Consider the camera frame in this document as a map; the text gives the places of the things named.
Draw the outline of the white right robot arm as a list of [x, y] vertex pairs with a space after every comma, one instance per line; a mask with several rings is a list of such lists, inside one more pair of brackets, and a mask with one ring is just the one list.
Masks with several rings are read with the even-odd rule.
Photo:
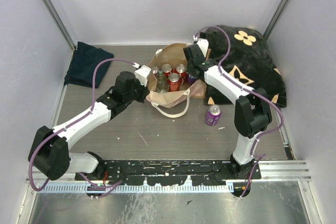
[[236, 148], [230, 156], [230, 172], [241, 179], [252, 169], [255, 161], [257, 135], [272, 122], [266, 91], [254, 90], [228, 74], [213, 59], [206, 60], [198, 44], [186, 46], [187, 71], [222, 93], [234, 106], [234, 125], [238, 131]]

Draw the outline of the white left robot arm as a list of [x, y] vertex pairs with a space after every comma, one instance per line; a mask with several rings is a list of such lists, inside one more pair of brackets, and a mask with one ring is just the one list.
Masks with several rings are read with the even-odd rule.
[[135, 72], [123, 71], [114, 86], [100, 96], [87, 110], [73, 119], [50, 129], [41, 127], [36, 132], [28, 160], [50, 180], [65, 173], [85, 173], [93, 180], [104, 177], [105, 161], [93, 152], [71, 153], [70, 149], [86, 134], [123, 112], [133, 101], [143, 103], [150, 93], [144, 68]]

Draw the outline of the tan burlap canvas bag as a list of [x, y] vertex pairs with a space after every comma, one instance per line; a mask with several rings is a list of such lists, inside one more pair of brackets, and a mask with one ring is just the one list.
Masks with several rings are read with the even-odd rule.
[[[183, 51], [183, 48], [186, 46], [187, 44], [174, 43], [157, 50], [149, 63], [149, 67], [161, 67], [165, 63], [170, 64], [172, 67], [176, 67], [178, 64], [186, 65], [187, 61]], [[162, 115], [168, 118], [179, 118], [183, 116], [188, 111], [191, 98], [205, 97], [206, 84], [202, 80], [197, 80], [192, 85], [186, 83], [179, 91], [164, 93], [156, 91], [157, 78], [154, 74], [150, 74], [148, 80], [148, 90], [150, 93], [146, 97], [147, 101]], [[170, 109], [183, 101], [186, 101], [186, 105], [184, 110], [180, 113], [169, 114], [161, 109], [162, 107]]]

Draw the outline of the purple Fanta can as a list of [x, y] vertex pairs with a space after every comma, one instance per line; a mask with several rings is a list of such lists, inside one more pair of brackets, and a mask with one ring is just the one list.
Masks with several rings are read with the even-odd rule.
[[192, 85], [192, 84], [194, 84], [196, 81], [197, 81], [197, 78], [196, 77], [194, 77], [193, 75], [191, 75], [191, 74], [187, 74], [186, 75], [186, 81], [187, 81], [187, 83], [189, 84], [189, 85]]
[[222, 110], [219, 105], [213, 104], [208, 107], [205, 116], [205, 123], [209, 126], [214, 126], [218, 123], [222, 114]]

